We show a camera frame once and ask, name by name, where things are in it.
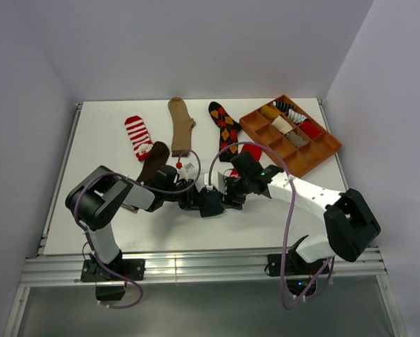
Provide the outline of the navy blue sock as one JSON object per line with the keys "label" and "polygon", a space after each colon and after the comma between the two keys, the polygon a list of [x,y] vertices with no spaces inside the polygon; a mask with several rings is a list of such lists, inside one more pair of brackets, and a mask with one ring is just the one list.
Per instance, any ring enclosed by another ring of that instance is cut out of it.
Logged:
{"label": "navy blue sock", "polygon": [[199,192],[202,205],[199,207],[199,214],[202,218],[219,216],[224,212],[221,202],[221,193],[217,189],[208,190],[203,188]]}

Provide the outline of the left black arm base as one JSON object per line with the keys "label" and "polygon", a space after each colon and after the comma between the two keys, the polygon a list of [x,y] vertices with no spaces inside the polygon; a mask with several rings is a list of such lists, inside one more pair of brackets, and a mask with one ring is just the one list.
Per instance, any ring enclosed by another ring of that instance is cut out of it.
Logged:
{"label": "left black arm base", "polygon": [[[144,278],[145,260],[140,258],[121,259],[107,267],[133,281],[141,281]],[[126,293],[127,282],[120,286],[104,285],[105,282],[116,282],[121,281],[121,279],[104,270],[94,259],[84,261],[80,281],[96,284],[96,299],[104,302],[117,302]]]}

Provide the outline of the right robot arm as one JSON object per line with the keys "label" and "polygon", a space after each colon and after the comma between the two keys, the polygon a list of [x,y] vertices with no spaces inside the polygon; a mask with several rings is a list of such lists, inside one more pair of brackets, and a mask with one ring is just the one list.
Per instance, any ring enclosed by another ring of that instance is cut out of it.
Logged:
{"label": "right robot arm", "polygon": [[279,199],[318,217],[322,229],[305,233],[287,254],[290,268],[303,274],[313,263],[338,256],[355,262],[379,236],[381,227],[360,192],[329,190],[287,174],[283,168],[263,168],[248,152],[230,160],[239,178],[226,180],[226,196],[244,202],[251,193]]}

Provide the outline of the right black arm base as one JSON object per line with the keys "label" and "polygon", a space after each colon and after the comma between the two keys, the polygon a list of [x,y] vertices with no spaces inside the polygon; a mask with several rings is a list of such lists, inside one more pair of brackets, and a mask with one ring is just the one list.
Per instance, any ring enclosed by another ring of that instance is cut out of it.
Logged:
{"label": "right black arm base", "polygon": [[[267,264],[264,268],[264,272],[267,276],[280,276],[281,259],[282,255],[278,253],[267,255]],[[300,279],[288,279],[286,281],[291,294],[299,296],[309,284],[314,274],[322,267],[323,263],[324,259],[317,260],[313,263],[307,263],[297,254],[287,254],[284,275],[286,277],[302,276]]]}

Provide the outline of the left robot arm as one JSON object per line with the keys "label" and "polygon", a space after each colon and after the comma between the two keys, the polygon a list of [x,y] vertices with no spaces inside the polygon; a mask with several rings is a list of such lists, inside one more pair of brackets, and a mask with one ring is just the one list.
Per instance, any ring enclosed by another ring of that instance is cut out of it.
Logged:
{"label": "left robot arm", "polygon": [[100,259],[97,273],[114,280],[122,271],[122,252],[111,226],[115,214],[123,204],[152,213],[166,201],[176,202],[185,211],[198,211],[204,206],[195,182],[181,178],[169,165],[162,166],[146,183],[99,166],[68,194],[65,205]]}

